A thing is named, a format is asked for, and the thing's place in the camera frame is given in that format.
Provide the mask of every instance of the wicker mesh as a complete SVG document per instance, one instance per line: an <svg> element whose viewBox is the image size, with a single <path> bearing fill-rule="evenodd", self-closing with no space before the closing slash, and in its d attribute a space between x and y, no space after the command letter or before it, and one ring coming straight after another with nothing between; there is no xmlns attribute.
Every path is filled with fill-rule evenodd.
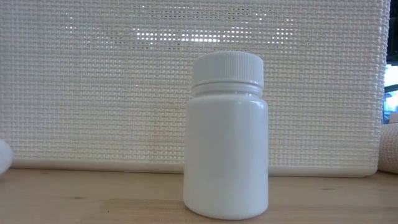
<svg viewBox="0 0 398 224"><path fill-rule="evenodd" d="M15 166L181 172L192 61L266 65L276 175L376 170L388 0L0 2Z"/></svg>

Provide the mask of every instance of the window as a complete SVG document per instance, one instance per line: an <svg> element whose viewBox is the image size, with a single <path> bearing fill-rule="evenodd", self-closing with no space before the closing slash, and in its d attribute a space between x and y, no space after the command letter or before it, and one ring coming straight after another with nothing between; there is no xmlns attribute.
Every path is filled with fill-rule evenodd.
<svg viewBox="0 0 398 224"><path fill-rule="evenodd" d="M383 124L390 122L392 113L398 113L398 66L387 65L384 75Z"/></svg>

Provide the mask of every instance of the bottle body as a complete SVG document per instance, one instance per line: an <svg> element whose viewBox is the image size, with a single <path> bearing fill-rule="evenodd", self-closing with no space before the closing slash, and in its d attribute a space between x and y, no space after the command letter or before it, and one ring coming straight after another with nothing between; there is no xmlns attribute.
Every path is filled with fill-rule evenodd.
<svg viewBox="0 0 398 224"><path fill-rule="evenodd" d="M268 207L268 107L245 92L187 105L183 199L196 213L240 220Z"/></svg>

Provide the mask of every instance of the white wicker basket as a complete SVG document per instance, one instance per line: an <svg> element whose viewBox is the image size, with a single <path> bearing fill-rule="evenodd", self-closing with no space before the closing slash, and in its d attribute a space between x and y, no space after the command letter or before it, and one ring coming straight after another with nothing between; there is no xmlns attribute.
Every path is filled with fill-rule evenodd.
<svg viewBox="0 0 398 224"><path fill-rule="evenodd" d="M192 60L266 65L274 175L377 168L389 1L0 2L15 167L182 172Z"/></svg>

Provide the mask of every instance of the bottle neck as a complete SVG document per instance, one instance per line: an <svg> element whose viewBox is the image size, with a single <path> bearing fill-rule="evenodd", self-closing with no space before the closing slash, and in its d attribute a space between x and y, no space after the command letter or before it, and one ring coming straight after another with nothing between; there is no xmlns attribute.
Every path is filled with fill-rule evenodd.
<svg viewBox="0 0 398 224"><path fill-rule="evenodd" d="M191 89L192 96L203 96L211 94L238 94L249 95L261 98L262 87L250 83L240 82L218 82L205 83L193 86Z"/></svg>

